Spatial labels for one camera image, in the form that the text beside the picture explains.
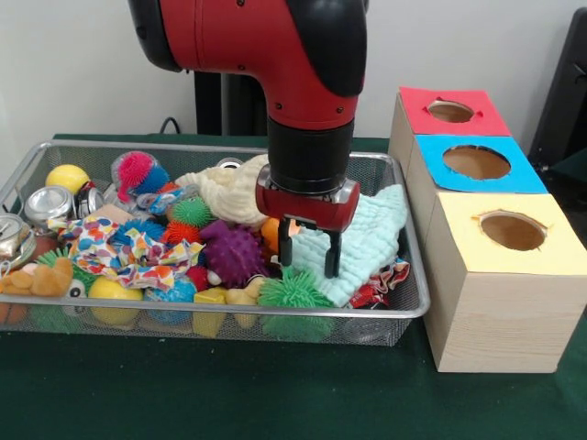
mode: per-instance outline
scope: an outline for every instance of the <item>light blue towel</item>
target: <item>light blue towel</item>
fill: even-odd
[[[361,195],[355,216],[342,234],[339,276],[330,280],[324,276],[330,239],[321,231],[302,228],[300,234],[292,237],[292,266],[313,271],[316,287],[337,307],[342,307],[371,275],[393,261],[406,218],[402,186],[388,186],[374,197]]]

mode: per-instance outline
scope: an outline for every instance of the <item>colorful ball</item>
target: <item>colorful ball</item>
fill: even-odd
[[[47,176],[45,185],[60,185],[67,188],[75,195],[89,180],[90,176],[88,176],[80,167],[66,164],[54,168]]]
[[[161,301],[167,303],[193,303],[197,293],[194,285],[188,278],[175,280],[175,284],[168,291],[147,289],[145,301]],[[175,312],[171,310],[149,310],[149,316],[165,325],[178,325],[189,321],[191,312]]]
[[[116,281],[100,277],[92,285],[88,298],[95,300],[142,301],[143,292],[141,289],[126,289]],[[138,309],[92,307],[92,314],[104,324],[125,325],[137,317]]]

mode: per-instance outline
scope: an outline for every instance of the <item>purple spiky ball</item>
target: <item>purple spiky ball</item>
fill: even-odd
[[[229,289],[244,288],[253,275],[268,276],[259,240],[244,226],[232,229],[222,220],[200,231],[208,268]]]

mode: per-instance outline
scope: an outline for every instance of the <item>red paper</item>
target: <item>red paper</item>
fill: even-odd
[[[434,91],[400,87],[400,95],[415,135],[512,136],[484,91]],[[468,122],[442,121],[428,110],[435,101],[466,105],[474,115]]]

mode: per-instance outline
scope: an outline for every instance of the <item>yellow ball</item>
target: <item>yellow ball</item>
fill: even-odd
[[[106,277],[98,278],[90,288],[88,298],[96,300],[142,301],[141,289],[125,289],[118,282]],[[113,309],[92,307],[95,319],[108,325],[124,325],[130,323],[138,315],[138,309]]]
[[[73,194],[76,194],[83,187],[83,184],[89,180],[90,176],[80,167],[76,167],[75,165],[60,165],[49,173],[45,185],[64,186]]]

